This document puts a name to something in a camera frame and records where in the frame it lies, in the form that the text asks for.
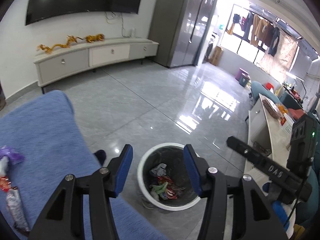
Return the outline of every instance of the cardboard box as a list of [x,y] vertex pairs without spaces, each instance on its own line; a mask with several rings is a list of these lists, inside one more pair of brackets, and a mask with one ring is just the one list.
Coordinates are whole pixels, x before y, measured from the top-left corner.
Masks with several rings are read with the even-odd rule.
[[218,66],[222,53],[223,53],[223,49],[219,46],[216,46],[216,48],[214,49],[213,55],[210,58],[210,63],[212,65]]

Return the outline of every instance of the blue sofa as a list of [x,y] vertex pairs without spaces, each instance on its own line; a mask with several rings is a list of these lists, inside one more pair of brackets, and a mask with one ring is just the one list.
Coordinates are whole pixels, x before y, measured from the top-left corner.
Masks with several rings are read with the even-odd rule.
[[261,83],[257,81],[252,81],[251,83],[251,94],[253,102],[256,103],[259,99],[259,94],[271,99],[275,104],[282,103],[286,108],[292,108],[294,110],[302,109],[302,107],[297,103],[297,101],[285,91],[280,99],[271,91],[266,89]]
[[[75,123],[71,102],[61,91],[52,91],[0,119],[0,147],[10,146],[25,155],[11,168],[9,178],[17,186],[25,215],[32,228],[45,203],[66,174],[91,175],[100,165],[87,148]],[[92,239],[88,196],[84,196],[85,239]],[[167,240],[121,197],[111,199],[120,240]],[[13,220],[5,194],[0,192],[0,239],[12,234]],[[15,229],[19,239],[27,239]]]

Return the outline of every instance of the trash bag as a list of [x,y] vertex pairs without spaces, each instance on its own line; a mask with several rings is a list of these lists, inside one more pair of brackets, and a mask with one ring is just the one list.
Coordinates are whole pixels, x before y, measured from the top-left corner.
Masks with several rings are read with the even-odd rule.
[[182,195],[178,199],[160,199],[161,204],[180,207],[191,203],[198,197],[193,191],[186,166],[184,165],[183,149],[174,146],[159,148],[147,158],[142,174],[143,182],[148,192],[151,192],[150,184],[154,180],[154,177],[152,177],[149,172],[160,163],[167,165],[167,176],[172,179],[177,187],[185,187],[185,190],[183,190]]

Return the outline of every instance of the white cabinet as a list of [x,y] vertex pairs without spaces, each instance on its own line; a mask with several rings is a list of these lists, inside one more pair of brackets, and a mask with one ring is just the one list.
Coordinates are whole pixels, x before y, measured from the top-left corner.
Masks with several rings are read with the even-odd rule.
[[157,54],[158,45],[157,44],[132,44],[130,45],[130,55],[129,59],[138,59],[140,55],[145,57],[150,57]]
[[100,67],[129,58],[130,45],[103,46],[89,49],[89,66]]
[[83,49],[39,63],[38,76],[41,83],[48,83],[88,69],[88,50]]
[[89,69],[156,56],[159,44],[142,38],[118,38],[93,43],[79,43],[66,49],[57,49],[51,54],[36,56],[38,86]]

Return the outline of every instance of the gray tiled floor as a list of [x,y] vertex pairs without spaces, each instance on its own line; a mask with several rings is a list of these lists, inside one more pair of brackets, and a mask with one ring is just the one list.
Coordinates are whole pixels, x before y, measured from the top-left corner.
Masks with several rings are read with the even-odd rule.
[[[122,196],[172,240],[196,239],[205,200],[180,212],[143,208],[136,171],[148,149],[164,142],[191,143],[209,165],[228,175],[243,173],[244,159],[225,141],[231,135],[247,140],[244,119],[251,108],[249,91],[209,63],[167,69],[148,60],[143,65],[133,61],[81,73],[46,89],[62,90],[71,99],[92,152],[104,149],[110,159],[124,144],[133,145],[134,159]],[[6,106],[0,117],[39,95],[40,89],[27,93]],[[226,236],[230,230],[229,220]]]

